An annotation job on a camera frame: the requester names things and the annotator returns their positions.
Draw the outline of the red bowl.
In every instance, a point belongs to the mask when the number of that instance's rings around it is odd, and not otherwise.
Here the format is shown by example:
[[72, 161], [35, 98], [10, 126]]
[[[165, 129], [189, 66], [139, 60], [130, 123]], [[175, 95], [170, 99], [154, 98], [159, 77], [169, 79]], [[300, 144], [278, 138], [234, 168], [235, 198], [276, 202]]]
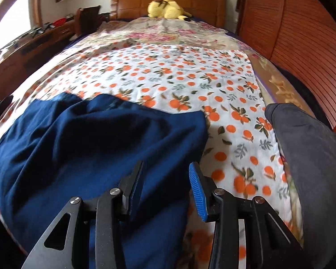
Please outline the red bowl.
[[55, 27], [59, 27], [59, 26], [62, 26], [66, 23], [66, 18], [60, 18], [59, 20], [53, 22], [53, 26]]

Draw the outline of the wooden desk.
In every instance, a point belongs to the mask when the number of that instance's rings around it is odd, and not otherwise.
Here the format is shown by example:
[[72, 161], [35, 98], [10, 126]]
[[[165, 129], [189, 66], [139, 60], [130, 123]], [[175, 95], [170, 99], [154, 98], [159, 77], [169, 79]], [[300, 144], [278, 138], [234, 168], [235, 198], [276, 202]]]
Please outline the wooden desk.
[[0, 62], [0, 100], [11, 95], [30, 75], [61, 52], [74, 34], [74, 22], [66, 22], [20, 46]]

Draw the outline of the orange floral bed sheet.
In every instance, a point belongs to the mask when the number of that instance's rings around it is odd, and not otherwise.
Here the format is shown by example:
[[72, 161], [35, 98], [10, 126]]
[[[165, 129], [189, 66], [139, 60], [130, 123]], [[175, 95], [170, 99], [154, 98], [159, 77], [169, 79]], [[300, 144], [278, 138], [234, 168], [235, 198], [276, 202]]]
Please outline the orange floral bed sheet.
[[[84, 39], [13, 91], [0, 119], [0, 139], [33, 101], [61, 93], [82, 100], [107, 94], [169, 114], [203, 112], [207, 142], [197, 161], [202, 173], [235, 197], [264, 197], [293, 228], [284, 159], [247, 54], [132, 39], [104, 44]], [[207, 268], [213, 235], [213, 223], [197, 214], [190, 187], [186, 230], [174, 268]], [[89, 250], [88, 268], [95, 268], [94, 222]], [[30, 252], [15, 240], [0, 213], [0, 268], [20, 268]]]

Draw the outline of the pink floral quilt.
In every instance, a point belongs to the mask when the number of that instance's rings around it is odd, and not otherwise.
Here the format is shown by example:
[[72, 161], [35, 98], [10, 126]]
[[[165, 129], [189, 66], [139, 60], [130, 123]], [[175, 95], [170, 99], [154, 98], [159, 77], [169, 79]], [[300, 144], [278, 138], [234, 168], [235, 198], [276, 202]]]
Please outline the pink floral quilt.
[[239, 41], [222, 28], [206, 22], [137, 18], [130, 22], [110, 21], [94, 33], [100, 42], [132, 39], [140, 43], [184, 44], [214, 50], [239, 50]]

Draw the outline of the wooden louvred wardrobe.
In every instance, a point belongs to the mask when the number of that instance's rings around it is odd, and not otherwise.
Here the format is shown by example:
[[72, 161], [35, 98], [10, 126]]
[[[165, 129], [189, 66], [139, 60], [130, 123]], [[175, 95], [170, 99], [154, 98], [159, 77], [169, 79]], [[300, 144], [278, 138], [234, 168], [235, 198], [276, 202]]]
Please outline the wooden louvred wardrobe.
[[336, 22], [318, 0], [243, 0], [237, 34], [315, 95], [336, 133]]

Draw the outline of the wooden chair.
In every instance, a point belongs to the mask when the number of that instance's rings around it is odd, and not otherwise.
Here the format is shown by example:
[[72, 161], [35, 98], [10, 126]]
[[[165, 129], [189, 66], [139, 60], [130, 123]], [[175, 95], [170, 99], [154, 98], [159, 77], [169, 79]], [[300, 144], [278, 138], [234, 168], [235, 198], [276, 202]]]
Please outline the wooden chair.
[[74, 26], [77, 36], [90, 35], [98, 28], [101, 6], [78, 8], [74, 16]]

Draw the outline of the yellow plush toy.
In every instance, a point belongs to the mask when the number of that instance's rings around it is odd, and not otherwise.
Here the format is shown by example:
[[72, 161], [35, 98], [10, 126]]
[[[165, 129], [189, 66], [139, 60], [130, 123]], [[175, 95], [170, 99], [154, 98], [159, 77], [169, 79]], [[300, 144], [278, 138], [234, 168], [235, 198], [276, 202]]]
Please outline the yellow plush toy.
[[147, 8], [149, 18], [164, 18], [167, 20], [190, 21], [192, 15], [186, 12], [174, 0], [156, 0], [152, 1]]

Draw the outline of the wooden headboard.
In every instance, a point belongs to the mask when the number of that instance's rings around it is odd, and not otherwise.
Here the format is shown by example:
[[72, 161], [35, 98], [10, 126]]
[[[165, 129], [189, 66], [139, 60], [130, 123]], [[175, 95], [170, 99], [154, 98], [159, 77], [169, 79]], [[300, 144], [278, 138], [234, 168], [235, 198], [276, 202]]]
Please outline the wooden headboard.
[[192, 15], [208, 24], [224, 28], [226, 0], [111, 0], [110, 20], [131, 21], [143, 16], [167, 19]]

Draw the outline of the blue blazer jacket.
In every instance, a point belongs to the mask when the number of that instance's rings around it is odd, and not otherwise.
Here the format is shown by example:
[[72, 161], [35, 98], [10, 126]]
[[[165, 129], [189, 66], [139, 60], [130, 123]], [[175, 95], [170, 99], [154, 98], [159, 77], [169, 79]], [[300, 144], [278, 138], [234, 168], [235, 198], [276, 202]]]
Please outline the blue blazer jacket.
[[143, 186], [121, 226], [128, 268], [174, 268], [189, 207], [189, 165], [207, 142], [201, 111], [169, 114], [101, 94], [33, 101], [0, 139], [0, 213], [30, 251], [71, 197], [92, 199], [143, 162]]

